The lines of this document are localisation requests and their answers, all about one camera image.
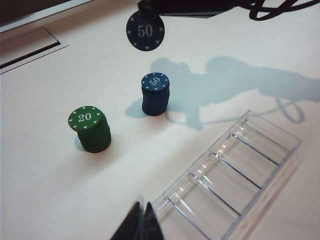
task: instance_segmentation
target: green chip stack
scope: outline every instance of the green chip stack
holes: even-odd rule
[[[101,152],[111,143],[107,118],[95,106],[82,106],[74,110],[68,123],[78,133],[83,148],[89,153]]]

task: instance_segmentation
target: chip tray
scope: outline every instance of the chip tray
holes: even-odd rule
[[[248,111],[153,203],[165,239],[230,239],[300,144]]]

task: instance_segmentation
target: black cable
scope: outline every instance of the black cable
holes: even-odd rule
[[[238,5],[244,9],[250,10],[249,17],[252,20],[263,21],[272,19],[285,12],[293,12],[300,9],[311,7],[320,3],[320,0],[311,0],[299,5],[293,6],[298,0],[286,0],[279,7],[264,7],[263,4],[266,0],[248,0],[247,3],[239,3]],[[259,12],[268,13],[262,17],[258,17]]]

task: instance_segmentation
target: blue poker chip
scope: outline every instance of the blue poker chip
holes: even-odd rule
[[[169,78],[160,72],[152,72],[141,80],[142,89],[147,92],[161,92],[169,87]]]
[[[169,78],[160,72],[152,72],[141,80],[142,110],[149,116],[163,114],[169,102]]]
[[[162,43],[165,25],[158,15],[142,17],[141,13],[136,11],[126,23],[126,35],[136,49],[152,51]]]

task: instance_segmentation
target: number 20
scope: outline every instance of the number 20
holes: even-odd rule
[[[91,113],[88,112],[88,113],[86,113],[85,115],[80,114],[80,115],[78,116],[78,118],[79,118],[79,121],[78,121],[78,122],[84,122],[85,120],[90,120],[90,119],[91,119]]]

